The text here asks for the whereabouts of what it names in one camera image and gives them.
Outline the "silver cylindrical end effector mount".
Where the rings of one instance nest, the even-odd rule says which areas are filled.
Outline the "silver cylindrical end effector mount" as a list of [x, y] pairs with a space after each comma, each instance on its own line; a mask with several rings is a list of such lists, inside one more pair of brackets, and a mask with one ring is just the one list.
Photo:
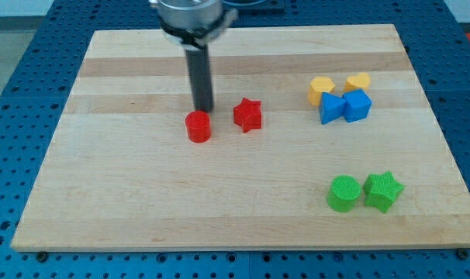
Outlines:
[[205, 49], [237, 19], [221, 0], [149, 0], [167, 40], [186, 50]]

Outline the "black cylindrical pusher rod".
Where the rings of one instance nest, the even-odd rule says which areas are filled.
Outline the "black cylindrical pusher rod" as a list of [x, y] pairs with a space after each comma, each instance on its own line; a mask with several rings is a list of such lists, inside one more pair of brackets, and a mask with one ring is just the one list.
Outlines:
[[194, 109], [209, 113], [214, 108], [209, 47], [186, 50], [185, 57]]

